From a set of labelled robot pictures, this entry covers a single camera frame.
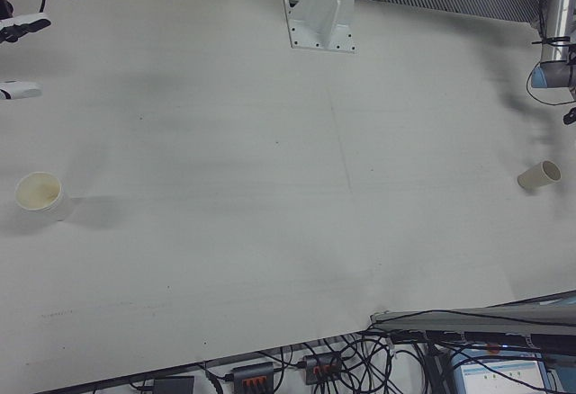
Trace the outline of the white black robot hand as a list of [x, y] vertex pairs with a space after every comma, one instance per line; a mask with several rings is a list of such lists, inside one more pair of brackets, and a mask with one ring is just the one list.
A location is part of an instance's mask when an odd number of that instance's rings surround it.
[[[30, 13], [1, 20], [1, 43], [15, 43], [20, 38], [51, 26], [45, 13]], [[30, 81], [2, 81], [1, 99], [5, 101], [39, 97], [41, 87]]]

